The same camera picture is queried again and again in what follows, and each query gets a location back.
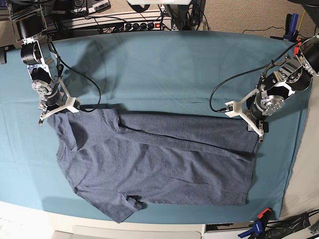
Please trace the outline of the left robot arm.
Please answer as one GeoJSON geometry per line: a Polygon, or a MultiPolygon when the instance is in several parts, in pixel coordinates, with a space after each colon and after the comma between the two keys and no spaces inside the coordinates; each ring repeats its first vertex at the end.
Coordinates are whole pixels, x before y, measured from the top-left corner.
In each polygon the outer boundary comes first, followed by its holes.
{"type": "Polygon", "coordinates": [[[247,106],[243,111],[247,130],[257,133],[260,142],[268,131],[266,118],[281,109],[296,92],[305,91],[319,74],[319,36],[303,41],[294,56],[286,56],[279,66],[270,75],[264,71],[255,90],[241,101],[247,106]]]}

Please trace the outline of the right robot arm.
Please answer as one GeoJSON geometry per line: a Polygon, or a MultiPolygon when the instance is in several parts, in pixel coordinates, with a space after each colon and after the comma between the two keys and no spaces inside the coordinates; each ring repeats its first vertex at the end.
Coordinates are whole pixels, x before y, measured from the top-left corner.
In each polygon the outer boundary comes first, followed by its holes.
{"type": "Polygon", "coordinates": [[[50,46],[41,5],[8,0],[6,6],[16,39],[21,42],[21,60],[40,100],[38,108],[42,113],[38,124],[60,111],[79,112],[80,101],[69,94],[62,81],[63,66],[57,51],[50,46]]]}

